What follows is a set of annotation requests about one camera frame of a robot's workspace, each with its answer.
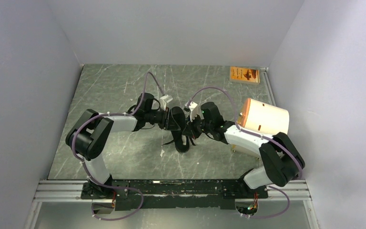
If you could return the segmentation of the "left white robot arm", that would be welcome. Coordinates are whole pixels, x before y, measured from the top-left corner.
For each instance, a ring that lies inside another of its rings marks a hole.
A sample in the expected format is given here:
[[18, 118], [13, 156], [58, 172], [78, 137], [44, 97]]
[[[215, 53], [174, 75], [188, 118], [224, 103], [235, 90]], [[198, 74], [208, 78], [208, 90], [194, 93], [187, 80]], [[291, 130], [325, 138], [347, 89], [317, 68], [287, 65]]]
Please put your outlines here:
[[73, 129], [66, 136], [66, 144], [75, 150], [75, 155], [86, 166], [89, 195], [100, 198], [109, 197], [113, 190], [112, 176], [104, 164], [101, 155], [111, 132], [136, 132], [144, 129], [146, 124], [158, 125], [160, 129], [169, 130], [173, 139], [171, 143], [180, 153], [190, 147], [187, 136], [183, 136], [185, 127], [184, 112], [179, 107], [169, 109], [165, 103], [170, 99], [165, 95], [160, 99], [150, 93], [139, 96], [137, 104], [131, 106], [122, 115], [110, 116], [87, 109], [79, 118]]

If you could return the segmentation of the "black canvas shoe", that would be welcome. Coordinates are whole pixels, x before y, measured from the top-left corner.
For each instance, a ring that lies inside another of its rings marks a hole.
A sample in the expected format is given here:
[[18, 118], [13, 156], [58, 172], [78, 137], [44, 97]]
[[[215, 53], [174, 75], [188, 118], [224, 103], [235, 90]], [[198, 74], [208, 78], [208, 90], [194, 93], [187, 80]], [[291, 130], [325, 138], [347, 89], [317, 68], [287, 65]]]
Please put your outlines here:
[[[164, 127], [163, 127], [164, 130], [167, 130], [167, 118], [168, 118], [168, 112], [167, 112], [166, 119], [165, 119], [165, 124], [164, 124]], [[194, 141], [191, 137], [183, 134], [183, 131], [186, 128], [186, 116], [184, 114], [184, 111], [183, 111], [182, 124], [183, 124], [182, 131], [170, 131], [171, 134], [172, 134], [173, 139], [171, 141], [167, 142], [167, 143], [163, 143], [162, 145], [164, 146], [164, 145], [169, 145], [169, 144], [174, 143], [175, 149], [179, 153], [186, 153], [190, 148], [190, 143], [192, 143], [193, 145], [195, 145], [195, 144], [194, 144]]]

